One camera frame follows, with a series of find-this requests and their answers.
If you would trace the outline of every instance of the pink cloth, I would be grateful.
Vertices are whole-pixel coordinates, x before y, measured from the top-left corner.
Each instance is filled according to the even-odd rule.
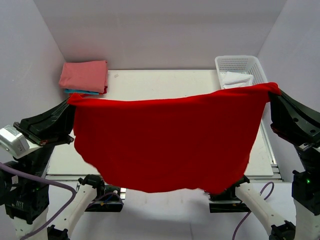
[[[107,86],[107,61],[80,63],[65,62],[59,85],[63,89],[76,89],[103,93]]]

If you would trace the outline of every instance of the red t-shirt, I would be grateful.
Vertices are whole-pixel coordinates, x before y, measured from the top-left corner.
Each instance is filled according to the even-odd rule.
[[[244,175],[268,92],[281,94],[276,83],[142,101],[74,94],[74,146],[108,184],[218,194]]]

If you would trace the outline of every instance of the table surface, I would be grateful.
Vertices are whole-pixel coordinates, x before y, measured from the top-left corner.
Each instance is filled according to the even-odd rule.
[[[75,182],[66,183],[72,187]],[[257,191],[262,183],[254,183]],[[48,218],[71,196],[61,188],[50,187]],[[290,183],[276,183],[267,200],[271,207],[296,224]],[[202,190],[177,190],[144,193],[127,190],[121,212],[85,212],[75,227],[71,240],[231,240],[244,213],[210,213],[208,196]],[[10,218],[0,210],[1,239],[16,240]],[[236,240],[268,240],[268,236],[251,214],[240,227]]]
[[[99,98],[121,101],[183,98],[220,89],[216,70],[110,70],[108,92]],[[47,178],[74,180],[87,174],[99,173],[83,161],[73,143],[55,147]],[[257,134],[245,174],[248,177],[273,175],[271,156],[261,130]]]

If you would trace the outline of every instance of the white basket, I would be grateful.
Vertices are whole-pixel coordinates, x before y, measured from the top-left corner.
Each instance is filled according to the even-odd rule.
[[[255,56],[217,56],[215,58],[215,66],[220,85],[227,72],[251,74],[254,76],[253,85],[268,82],[264,70]]]

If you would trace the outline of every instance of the purple cable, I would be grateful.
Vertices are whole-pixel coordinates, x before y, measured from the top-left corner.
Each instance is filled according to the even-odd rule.
[[[268,195],[264,198],[264,200],[267,200],[267,199],[270,197],[270,195],[272,194],[272,192],[274,191],[274,189],[275,189],[275,183],[274,183],[273,181],[270,181],[270,182],[268,182],[266,185],[264,185],[264,187],[263,187],[263,188],[261,189],[261,191],[260,191],[260,194],[262,194],[269,185],[272,185],[272,187],[271,187],[271,190],[270,190],[270,192],[268,193]],[[244,221],[249,217],[250,214],[251,214],[251,211],[249,211],[249,212],[244,216],[244,218],[242,218],[242,220],[239,222],[239,224],[236,226],[236,228],[235,228],[235,230],[234,230],[234,232],[233,232],[232,240],[235,240],[235,239],[236,239],[236,234],[237,234],[240,226],[244,223]]]
[[[97,199],[95,199],[92,203],[89,204],[88,208],[90,208],[93,204],[95,204],[96,202],[98,202],[99,200],[103,199],[104,197],[106,196],[109,196],[109,195],[113,195],[113,196],[116,196],[119,200],[120,200],[120,203],[122,204],[122,206],[124,205],[124,202],[122,201],[122,199],[120,198],[120,196],[118,194],[116,194],[115,192],[108,192],[100,197],[98,197]]]
[[[70,197],[70,199],[45,223],[43,224],[41,227],[39,227],[37,230],[34,230],[33,232],[28,233],[27,235],[23,236],[20,240],[26,240],[34,235],[36,235],[37,233],[39,233],[40,231],[42,231],[44,228],[46,228],[76,197],[76,190],[73,189],[71,186],[68,186],[66,184],[60,183],[60,182],[56,182],[56,181],[52,181],[52,180],[48,180],[39,176],[34,176],[28,173],[25,173],[23,171],[19,171],[16,169],[13,169],[3,163],[0,162],[0,169],[11,173],[13,175],[17,175],[19,177],[25,178],[25,179],[30,179],[33,181],[37,181],[39,183],[43,183],[43,184],[48,184],[48,185],[52,185],[52,186],[56,186],[59,188],[63,188],[66,190],[69,190],[72,193],[72,196]]]

